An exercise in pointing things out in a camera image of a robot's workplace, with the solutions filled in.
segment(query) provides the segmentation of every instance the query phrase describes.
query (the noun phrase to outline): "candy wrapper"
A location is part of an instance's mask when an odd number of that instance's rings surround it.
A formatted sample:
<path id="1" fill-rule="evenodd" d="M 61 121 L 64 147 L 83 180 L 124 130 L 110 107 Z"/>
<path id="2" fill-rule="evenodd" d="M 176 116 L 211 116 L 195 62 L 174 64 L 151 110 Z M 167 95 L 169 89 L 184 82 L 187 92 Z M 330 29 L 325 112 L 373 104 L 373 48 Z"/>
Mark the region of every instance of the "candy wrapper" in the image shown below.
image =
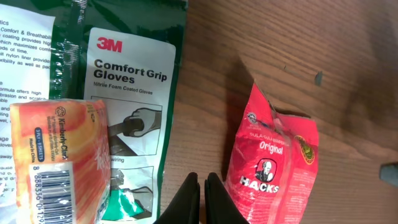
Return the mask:
<path id="1" fill-rule="evenodd" d="M 311 119 L 276 112 L 252 88 L 225 187 L 249 223 L 300 223 L 318 172 Z"/>
<path id="2" fill-rule="evenodd" d="M 110 161 L 101 100 L 11 105 L 17 223 L 99 223 Z"/>

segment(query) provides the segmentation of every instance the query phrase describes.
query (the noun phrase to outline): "brown wooden surface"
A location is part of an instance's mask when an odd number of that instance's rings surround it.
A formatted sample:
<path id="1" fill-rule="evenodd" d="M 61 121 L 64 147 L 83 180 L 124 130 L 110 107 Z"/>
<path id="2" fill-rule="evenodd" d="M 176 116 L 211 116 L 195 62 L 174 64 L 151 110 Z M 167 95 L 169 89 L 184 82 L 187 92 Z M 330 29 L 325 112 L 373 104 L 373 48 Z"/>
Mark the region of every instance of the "brown wooden surface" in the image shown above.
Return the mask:
<path id="1" fill-rule="evenodd" d="M 252 75 L 274 105 L 317 121 L 302 223 L 398 223 L 398 188 L 378 177 L 398 161 L 397 38 L 393 0 L 190 1 L 162 210 L 189 172 L 202 202 L 208 173 L 225 175 Z"/>

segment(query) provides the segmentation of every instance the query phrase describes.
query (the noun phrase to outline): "blue label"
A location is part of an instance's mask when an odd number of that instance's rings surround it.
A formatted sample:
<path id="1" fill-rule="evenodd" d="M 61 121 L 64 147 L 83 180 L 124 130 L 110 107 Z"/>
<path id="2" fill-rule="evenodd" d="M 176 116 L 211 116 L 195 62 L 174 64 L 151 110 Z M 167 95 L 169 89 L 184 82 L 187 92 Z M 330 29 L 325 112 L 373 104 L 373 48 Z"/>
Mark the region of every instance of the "blue label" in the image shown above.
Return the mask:
<path id="1" fill-rule="evenodd" d="M 35 128 L 35 138 L 36 138 L 37 160 L 39 162 L 43 162 L 44 144 L 43 144 L 43 132 L 41 128 Z"/>

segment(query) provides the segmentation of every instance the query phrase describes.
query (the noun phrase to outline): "3m logo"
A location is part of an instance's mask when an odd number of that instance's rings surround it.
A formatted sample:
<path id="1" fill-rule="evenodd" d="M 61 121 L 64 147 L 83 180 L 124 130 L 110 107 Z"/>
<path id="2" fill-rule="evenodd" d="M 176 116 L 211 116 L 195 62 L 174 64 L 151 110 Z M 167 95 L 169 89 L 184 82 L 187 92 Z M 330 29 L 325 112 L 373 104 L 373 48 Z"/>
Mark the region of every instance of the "3m logo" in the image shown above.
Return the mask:
<path id="1" fill-rule="evenodd" d="M 113 39 L 107 39 L 105 37 L 100 37 L 100 38 L 98 38 L 98 41 L 100 41 L 100 43 L 97 44 L 97 47 L 99 49 L 111 50 L 113 52 L 119 52 L 119 53 L 122 52 L 123 42 L 121 42 L 120 40 L 116 41 L 116 43 L 115 43 Z"/>

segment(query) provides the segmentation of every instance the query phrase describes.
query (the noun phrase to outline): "plastic packaging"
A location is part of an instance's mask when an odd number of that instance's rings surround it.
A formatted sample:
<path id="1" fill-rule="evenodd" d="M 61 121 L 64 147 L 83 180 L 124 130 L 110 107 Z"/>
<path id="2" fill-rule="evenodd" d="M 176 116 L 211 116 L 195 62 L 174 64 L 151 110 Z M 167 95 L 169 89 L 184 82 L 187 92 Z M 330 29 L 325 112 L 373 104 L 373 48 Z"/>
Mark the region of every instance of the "plastic packaging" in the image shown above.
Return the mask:
<path id="1" fill-rule="evenodd" d="M 123 174 L 117 177 L 122 182 L 114 182 L 109 206 L 109 214 L 123 215 L 105 215 L 108 220 L 153 223 L 159 216 L 187 5 L 183 0 L 0 0 L 0 26 L 16 30 L 7 41 L 27 54 L 15 51 L 20 60 L 12 60 L 7 70 L 18 76 L 0 81 L 4 88 L 28 92 L 15 94 L 26 99 L 8 98 L 2 106 L 49 98 L 103 100 L 107 106 L 112 174 Z M 15 182 L 0 180 L 5 184 Z M 0 198 L 0 215 L 9 211 L 11 190 Z M 119 203 L 125 198 L 128 206 Z"/>
<path id="2" fill-rule="evenodd" d="M 249 223 L 300 223 L 318 172 L 311 119 L 276 112 L 252 88 L 225 187 Z"/>
<path id="3" fill-rule="evenodd" d="M 99 223 L 110 184 L 104 103 L 13 104 L 11 121 L 17 223 Z"/>

